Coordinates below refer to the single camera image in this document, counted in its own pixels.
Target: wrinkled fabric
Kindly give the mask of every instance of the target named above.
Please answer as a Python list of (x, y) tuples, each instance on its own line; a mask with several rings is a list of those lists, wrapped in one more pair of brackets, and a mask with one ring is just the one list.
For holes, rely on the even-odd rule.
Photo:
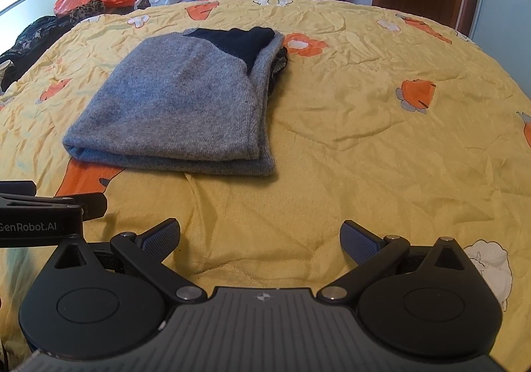
[[(450, 43), (396, 11), (336, 1), (190, 2), (81, 23), (0, 97), (0, 179), (32, 179), (43, 196), (104, 192), (107, 214), (84, 224), (89, 242), (177, 218), (181, 243), (164, 264), (209, 293), (216, 285), (315, 292), (354, 266), (339, 245), (346, 219), (413, 245), (454, 237), (505, 310), (492, 355), (524, 372), (531, 102), (475, 44), (412, 18)], [(289, 62), (266, 116), (276, 175), (70, 161), (66, 130), (141, 41), (192, 27), (254, 26), (286, 36)], [(20, 302), (53, 249), (0, 250), (0, 338), (13, 365), (29, 354)]]
[(99, 16), (104, 12), (105, 4), (102, 0), (91, 0), (70, 11), (70, 23), (75, 26), (89, 17)]
[(5, 92), (11, 83), (19, 80), (55, 41), (72, 29), (72, 26), (69, 17), (55, 16), (41, 17), (27, 26), (13, 47), (0, 55), (0, 63), (8, 60), (13, 63), (2, 77), (2, 92)]

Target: pile of clothes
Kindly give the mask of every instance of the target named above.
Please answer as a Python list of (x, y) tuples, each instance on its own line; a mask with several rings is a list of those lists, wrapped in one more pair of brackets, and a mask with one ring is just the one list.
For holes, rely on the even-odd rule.
[(15, 44), (0, 55), (0, 64), (11, 61), (2, 78), (2, 92), (5, 92), (11, 83), (19, 80), (44, 52), (72, 27), (69, 16), (45, 16), (27, 26)]
[(63, 145), (91, 163), (269, 176), (266, 107), (287, 63), (282, 43), (282, 34), (262, 27), (145, 39), (116, 66)]

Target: black mount bracket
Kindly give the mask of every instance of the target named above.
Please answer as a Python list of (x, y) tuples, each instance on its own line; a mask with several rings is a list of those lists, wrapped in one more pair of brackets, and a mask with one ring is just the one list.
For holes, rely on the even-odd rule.
[(0, 230), (0, 247), (58, 244), (20, 307), (35, 352), (19, 371), (503, 371), (489, 357), (500, 305), (452, 238), (411, 246), (345, 221), (339, 240), (357, 267), (315, 297), (216, 287), (207, 298), (162, 264), (180, 241), (175, 219), (85, 242), (82, 220), (104, 199), (0, 194), (9, 226), (61, 228)]

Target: gray gripper base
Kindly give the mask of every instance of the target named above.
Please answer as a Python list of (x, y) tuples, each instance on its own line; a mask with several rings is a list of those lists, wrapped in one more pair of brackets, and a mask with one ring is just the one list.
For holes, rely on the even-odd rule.
[(411, 361), (368, 338), (349, 309), (308, 289), (219, 288), (176, 308), (145, 345), (90, 362), (35, 352), (19, 372), (500, 372), (489, 357), (453, 365)]

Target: leopard print fabric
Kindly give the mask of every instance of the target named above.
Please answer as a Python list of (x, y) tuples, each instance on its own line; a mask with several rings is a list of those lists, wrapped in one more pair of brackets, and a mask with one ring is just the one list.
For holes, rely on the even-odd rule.
[(105, 12), (105, 4), (102, 0), (91, 0), (70, 12), (70, 23), (75, 26), (89, 17), (99, 16)]

